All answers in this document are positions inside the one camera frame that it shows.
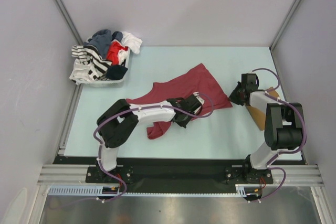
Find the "pile of clothes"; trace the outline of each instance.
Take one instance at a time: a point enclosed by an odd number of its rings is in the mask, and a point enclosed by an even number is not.
[[[76,84],[97,80],[121,80],[127,68],[129,50],[139,54],[142,40],[126,31],[104,29],[92,35],[83,46],[73,46],[71,55],[76,57],[70,80]]]

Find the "light blue table surface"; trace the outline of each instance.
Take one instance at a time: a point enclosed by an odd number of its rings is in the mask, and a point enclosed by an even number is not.
[[[229,96],[240,75],[255,68],[275,71],[267,47],[142,47],[131,55],[129,71],[123,86],[83,87],[72,123],[66,156],[97,156],[98,143],[92,137],[96,120],[116,100],[138,98],[147,94],[153,82],[166,82],[203,63]],[[277,84],[269,72],[258,71],[260,88]],[[278,93],[283,98],[281,89]],[[173,124],[162,137],[149,140],[146,127],[135,128],[120,149],[119,157],[243,159],[264,142],[247,109],[216,110],[210,117],[190,122],[187,128]],[[301,160],[300,153],[280,159]]]

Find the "metal floor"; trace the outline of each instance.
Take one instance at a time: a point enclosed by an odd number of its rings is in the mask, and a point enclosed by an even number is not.
[[[309,187],[285,187],[261,204],[242,198],[121,197],[106,204],[88,200],[65,209],[49,208],[79,198],[48,196],[40,224],[321,223]]]

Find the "white plastic basket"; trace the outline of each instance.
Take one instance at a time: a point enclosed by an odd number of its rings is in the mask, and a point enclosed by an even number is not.
[[[126,68],[128,68],[128,62],[130,60],[130,52],[131,52],[131,50],[128,49],[127,50],[126,60],[125,60],[125,67]],[[121,84],[124,81],[125,76],[126,76],[126,74],[123,76],[123,78],[121,80],[116,80],[116,81],[112,81],[112,80],[98,80],[98,81],[95,81],[95,82],[88,82],[88,81],[79,81],[78,80],[77,83],[87,84],[87,85],[90,85],[92,87],[100,88],[100,87],[109,86],[109,85],[112,85],[112,84]]]

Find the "red shirt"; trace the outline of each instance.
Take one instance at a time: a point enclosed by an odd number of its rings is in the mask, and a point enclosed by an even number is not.
[[[106,59],[112,61],[113,65],[119,64],[118,52],[119,50],[128,50],[128,47],[123,47],[118,41],[112,42],[109,51],[107,52]]]
[[[133,104],[158,103],[169,98],[187,98],[197,91],[211,98],[215,110],[232,107],[227,95],[202,63],[171,81],[153,83],[153,88],[148,94],[133,100],[127,99],[127,102]],[[211,111],[211,103],[206,98],[203,99],[205,102],[200,115]],[[147,128],[148,138],[156,139],[162,136],[170,125],[171,122],[155,122],[153,127]]]

